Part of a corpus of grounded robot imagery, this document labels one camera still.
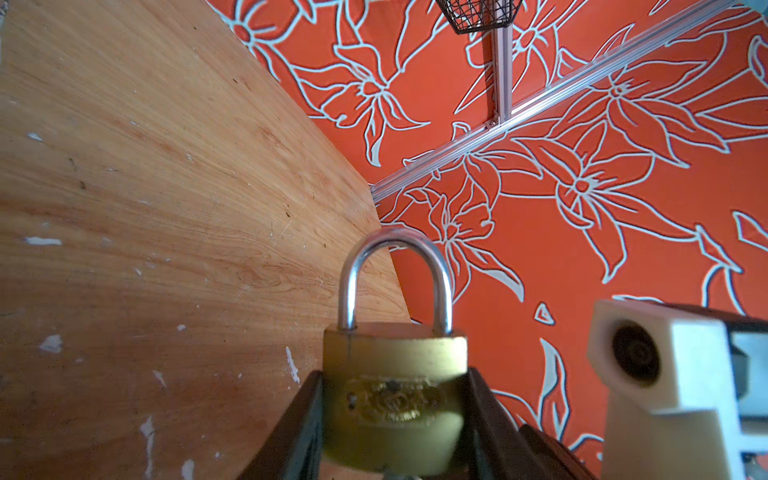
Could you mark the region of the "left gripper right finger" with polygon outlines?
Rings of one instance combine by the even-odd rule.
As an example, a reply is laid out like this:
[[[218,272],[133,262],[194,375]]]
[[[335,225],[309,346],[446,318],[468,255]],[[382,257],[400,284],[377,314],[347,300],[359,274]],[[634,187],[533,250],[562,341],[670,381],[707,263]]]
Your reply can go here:
[[[529,426],[515,426],[480,372],[465,380],[470,479],[593,479],[590,470],[559,441]]]

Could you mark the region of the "small brass padlock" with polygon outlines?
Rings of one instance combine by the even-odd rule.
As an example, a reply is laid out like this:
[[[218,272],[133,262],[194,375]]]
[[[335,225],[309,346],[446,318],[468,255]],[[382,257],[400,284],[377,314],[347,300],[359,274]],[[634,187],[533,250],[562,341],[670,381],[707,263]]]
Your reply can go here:
[[[431,325],[359,322],[358,280],[385,247],[415,251],[433,286]],[[323,450],[351,469],[412,477],[461,470],[468,339],[454,327],[447,262],[424,234],[385,227],[364,237],[342,267],[338,320],[323,335]]]

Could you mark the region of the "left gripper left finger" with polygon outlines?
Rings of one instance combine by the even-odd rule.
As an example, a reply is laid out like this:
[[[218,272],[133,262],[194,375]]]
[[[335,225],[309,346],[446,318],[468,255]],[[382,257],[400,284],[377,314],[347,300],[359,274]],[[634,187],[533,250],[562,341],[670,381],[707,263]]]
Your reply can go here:
[[[323,375],[315,370],[237,479],[318,479],[322,446]]]

